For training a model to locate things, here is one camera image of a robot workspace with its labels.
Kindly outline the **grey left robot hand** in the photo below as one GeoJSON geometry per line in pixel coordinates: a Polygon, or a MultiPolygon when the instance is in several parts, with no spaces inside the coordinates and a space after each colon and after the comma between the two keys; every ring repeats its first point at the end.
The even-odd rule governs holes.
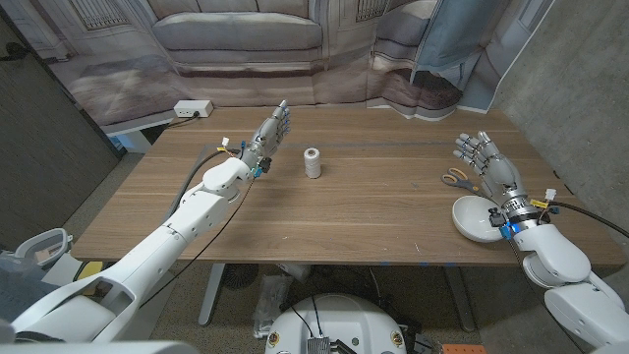
{"type": "Polygon", "coordinates": [[[240,159],[250,168],[259,165],[265,158],[271,158],[290,132],[290,109],[287,100],[282,100],[252,135],[240,159]]]}

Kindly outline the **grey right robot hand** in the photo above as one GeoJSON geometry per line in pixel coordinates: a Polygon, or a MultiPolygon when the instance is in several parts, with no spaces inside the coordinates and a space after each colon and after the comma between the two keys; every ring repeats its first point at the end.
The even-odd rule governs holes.
{"type": "Polygon", "coordinates": [[[486,132],[479,131],[476,138],[462,133],[455,143],[453,154],[481,178],[481,187],[498,206],[513,234],[539,225],[541,212],[530,204],[517,167],[486,132]]]}

